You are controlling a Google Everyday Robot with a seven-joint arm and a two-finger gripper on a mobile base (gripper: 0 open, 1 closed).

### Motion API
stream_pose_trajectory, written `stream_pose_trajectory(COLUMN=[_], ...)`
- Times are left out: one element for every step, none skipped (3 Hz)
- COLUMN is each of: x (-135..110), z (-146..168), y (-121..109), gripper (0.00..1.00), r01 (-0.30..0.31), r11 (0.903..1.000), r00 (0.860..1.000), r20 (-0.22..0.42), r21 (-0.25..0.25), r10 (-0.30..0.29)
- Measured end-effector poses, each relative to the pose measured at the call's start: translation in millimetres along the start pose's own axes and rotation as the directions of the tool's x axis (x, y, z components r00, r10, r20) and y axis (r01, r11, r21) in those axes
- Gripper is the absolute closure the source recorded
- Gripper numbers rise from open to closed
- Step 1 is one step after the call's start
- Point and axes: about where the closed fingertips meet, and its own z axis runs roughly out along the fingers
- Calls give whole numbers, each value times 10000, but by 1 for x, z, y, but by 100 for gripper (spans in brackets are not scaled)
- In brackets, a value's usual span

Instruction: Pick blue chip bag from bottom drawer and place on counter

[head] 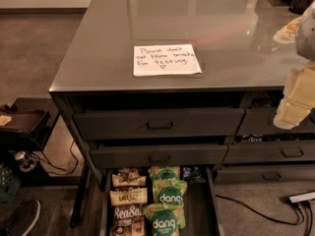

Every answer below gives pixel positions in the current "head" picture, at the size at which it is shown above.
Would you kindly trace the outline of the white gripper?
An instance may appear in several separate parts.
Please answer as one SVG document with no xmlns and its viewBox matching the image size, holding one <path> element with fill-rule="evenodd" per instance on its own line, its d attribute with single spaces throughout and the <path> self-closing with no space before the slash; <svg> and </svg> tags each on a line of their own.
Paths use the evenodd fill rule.
<svg viewBox="0 0 315 236">
<path fill-rule="evenodd" d="M 283 89 L 274 125 L 290 130 L 298 127 L 315 107 L 315 63 L 309 62 L 302 69 L 292 69 Z"/>
</svg>

